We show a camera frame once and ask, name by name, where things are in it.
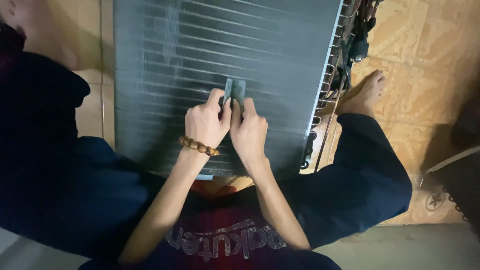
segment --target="wooden bead bracelet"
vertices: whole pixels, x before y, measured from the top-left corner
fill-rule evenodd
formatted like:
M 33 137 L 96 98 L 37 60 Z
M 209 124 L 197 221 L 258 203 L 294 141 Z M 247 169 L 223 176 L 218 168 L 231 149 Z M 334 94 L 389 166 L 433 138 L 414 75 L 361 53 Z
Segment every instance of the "wooden bead bracelet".
M 195 142 L 193 139 L 188 138 L 187 136 L 182 136 L 179 138 L 179 142 L 184 147 L 188 147 L 192 150 L 198 150 L 202 154 L 207 154 L 209 157 L 214 157 L 220 155 L 220 151 L 210 146 L 205 146 L 201 142 Z

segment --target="dark pants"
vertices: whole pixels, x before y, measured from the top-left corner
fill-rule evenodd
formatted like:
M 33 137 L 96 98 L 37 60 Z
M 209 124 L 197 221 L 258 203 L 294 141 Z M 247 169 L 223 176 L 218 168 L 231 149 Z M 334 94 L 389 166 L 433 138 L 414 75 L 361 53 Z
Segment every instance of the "dark pants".
M 165 179 L 136 167 L 101 138 L 77 139 L 75 107 L 88 84 L 53 61 L 0 54 L 0 226 L 42 244 L 113 259 Z M 313 248 L 408 209 L 412 186 L 377 121 L 342 125 L 335 160 L 279 182 Z M 209 202 L 190 192 L 182 214 L 258 207 L 255 187 Z

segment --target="hand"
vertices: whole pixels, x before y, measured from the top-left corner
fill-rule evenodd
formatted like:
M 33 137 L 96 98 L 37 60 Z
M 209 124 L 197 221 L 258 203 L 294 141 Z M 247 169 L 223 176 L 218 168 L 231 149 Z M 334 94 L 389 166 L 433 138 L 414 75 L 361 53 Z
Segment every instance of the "hand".
M 241 121 L 240 105 L 233 101 L 230 136 L 243 165 L 248 170 L 251 165 L 266 159 L 264 153 L 268 123 L 265 117 L 258 116 L 253 99 L 244 101 L 243 122 Z
M 222 118 L 218 119 L 218 102 L 225 91 L 213 89 L 207 103 L 188 109 L 185 116 L 185 135 L 206 146 L 216 148 L 230 129 L 232 110 L 230 99 L 225 102 Z

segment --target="person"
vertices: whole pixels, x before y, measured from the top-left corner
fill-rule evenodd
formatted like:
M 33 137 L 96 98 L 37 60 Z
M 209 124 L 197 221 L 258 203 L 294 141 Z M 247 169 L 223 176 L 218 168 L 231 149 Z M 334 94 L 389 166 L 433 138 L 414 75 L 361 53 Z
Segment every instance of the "person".
M 254 101 L 243 114 L 228 101 L 219 120 L 223 91 L 212 90 L 188 110 L 185 135 L 215 148 L 230 132 L 255 185 L 210 201 L 190 191 L 206 154 L 185 147 L 164 179 L 101 138 L 77 138 L 90 90 L 46 1 L 0 0 L 0 14 L 0 40 L 22 41 L 0 42 L 0 227 L 92 258 L 83 270 L 339 269 L 311 250 L 408 209 L 411 182 L 372 111 L 381 71 L 340 106 L 333 164 L 278 183 Z

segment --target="bare foot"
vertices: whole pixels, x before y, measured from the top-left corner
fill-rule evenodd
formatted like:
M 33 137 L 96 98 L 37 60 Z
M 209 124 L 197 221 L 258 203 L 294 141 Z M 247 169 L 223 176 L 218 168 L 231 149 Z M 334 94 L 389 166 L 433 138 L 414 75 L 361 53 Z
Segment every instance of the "bare foot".
M 386 78 L 383 71 L 376 70 L 372 77 L 365 83 L 358 95 L 346 101 L 338 109 L 338 114 L 355 112 L 357 107 L 372 107 L 378 102 L 383 94 L 386 85 Z
M 3 21 L 26 37 L 24 51 L 46 56 L 71 70 L 78 56 L 65 42 L 46 0 L 0 0 Z

